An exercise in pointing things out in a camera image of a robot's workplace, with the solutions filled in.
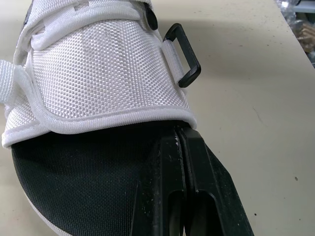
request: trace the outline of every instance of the white textured fabric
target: white textured fabric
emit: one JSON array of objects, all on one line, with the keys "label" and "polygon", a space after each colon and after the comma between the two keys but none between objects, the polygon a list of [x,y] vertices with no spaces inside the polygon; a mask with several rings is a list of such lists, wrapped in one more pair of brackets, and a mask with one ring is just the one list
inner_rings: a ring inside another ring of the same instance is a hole
[{"label": "white textured fabric", "polygon": [[[112,11],[105,13],[112,17],[94,15],[90,24],[85,13],[94,14],[90,9],[100,4],[111,4]],[[129,10],[119,12],[122,4]],[[2,62],[0,70],[0,98],[7,105],[3,146],[50,131],[76,134],[154,120],[183,120],[195,127],[177,85],[182,68],[176,52],[168,53],[171,45],[162,47],[138,1],[35,0],[33,8],[19,39],[16,65]],[[83,22],[78,29],[71,21],[64,23],[70,32],[55,29],[73,15]],[[46,37],[56,32],[60,38]],[[23,68],[19,64],[25,61]]]}]

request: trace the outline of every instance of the white fabric strap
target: white fabric strap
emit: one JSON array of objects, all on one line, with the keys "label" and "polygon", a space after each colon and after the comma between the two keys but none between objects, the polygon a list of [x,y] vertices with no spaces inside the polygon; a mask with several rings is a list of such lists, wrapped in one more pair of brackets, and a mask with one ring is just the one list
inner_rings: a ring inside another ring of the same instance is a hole
[{"label": "white fabric strap", "polygon": [[[14,64],[21,64],[23,62],[23,57],[25,56],[26,51],[29,50],[29,43],[34,35],[34,33],[42,28],[44,25],[42,21],[47,17],[52,16],[53,14],[57,14],[64,8],[69,6],[76,6],[77,4],[81,4],[86,2],[87,0],[33,0],[32,1],[32,9],[28,19],[28,22],[24,26],[17,46],[16,51],[13,58]],[[91,5],[94,5],[98,2],[115,2],[119,3],[124,0],[89,0]],[[130,0],[134,2],[145,2],[150,5],[152,8],[151,0]]]},{"label": "white fabric strap", "polygon": [[162,43],[162,50],[168,63],[169,69],[171,70],[171,73],[173,75],[174,81],[175,83],[178,83],[185,74],[174,43],[170,40],[165,40]]},{"label": "white fabric strap", "polygon": [[13,83],[14,65],[0,60],[0,103],[13,105],[15,90]]},{"label": "white fabric strap", "polygon": [[85,6],[77,11],[73,5],[68,6],[44,20],[45,31],[32,36],[31,46],[34,50],[43,50],[67,34],[94,22],[113,19],[140,20],[142,17],[140,11],[134,9],[129,1],[100,0],[98,4]]}]

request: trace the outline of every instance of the white stitched trim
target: white stitched trim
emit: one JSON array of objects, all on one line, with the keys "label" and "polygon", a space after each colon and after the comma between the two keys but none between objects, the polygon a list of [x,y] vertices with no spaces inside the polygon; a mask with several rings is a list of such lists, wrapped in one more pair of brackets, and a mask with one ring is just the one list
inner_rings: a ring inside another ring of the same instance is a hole
[{"label": "white stitched trim", "polygon": [[37,213],[37,215],[46,223],[46,225],[48,225],[49,228],[51,228],[56,234],[58,234],[59,236],[72,236],[70,234],[68,234],[67,232],[59,229],[56,225],[54,225],[53,223],[51,223],[49,220],[47,220],[45,218],[45,216],[43,216],[37,209],[36,207],[31,203],[31,201],[29,200],[29,198],[26,196],[26,198],[28,199],[31,207],[34,209],[34,211]]}]

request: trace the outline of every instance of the velcro strap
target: velcro strap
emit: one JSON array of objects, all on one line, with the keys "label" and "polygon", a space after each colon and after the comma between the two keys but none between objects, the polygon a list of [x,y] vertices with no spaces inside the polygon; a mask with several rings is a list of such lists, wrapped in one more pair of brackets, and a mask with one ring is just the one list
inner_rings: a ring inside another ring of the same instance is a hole
[{"label": "velcro strap", "polygon": [[162,51],[174,78],[174,82],[177,84],[185,74],[174,43],[170,40],[165,40],[162,43]]},{"label": "velcro strap", "polygon": [[15,66],[7,61],[0,60],[0,103],[13,105],[15,99],[14,89]]}]

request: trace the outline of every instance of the black plastic buckle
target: black plastic buckle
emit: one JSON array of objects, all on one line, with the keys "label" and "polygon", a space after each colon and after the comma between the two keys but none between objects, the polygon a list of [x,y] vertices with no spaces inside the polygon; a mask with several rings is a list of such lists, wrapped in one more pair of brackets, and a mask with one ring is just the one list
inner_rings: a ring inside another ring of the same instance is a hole
[{"label": "black plastic buckle", "polygon": [[184,29],[181,24],[174,24],[166,33],[163,41],[165,40],[171,40],[172,42],[177,38],[179,45],[181,46],[183,53],[185,55],[185,58],[188,62],[188,65],[190,67],[190,71],[187,72],[186,75],[183,76],[183,78],[178,82],[179,87],[186,88],[188,87],[192,82],[194,82],[195,79],[200,75],[201,73],[201,66],[198,62],[198,59],[196,58],[195,53],[192,50],[192,47],[188,41],[188,38],[184,32]]}]

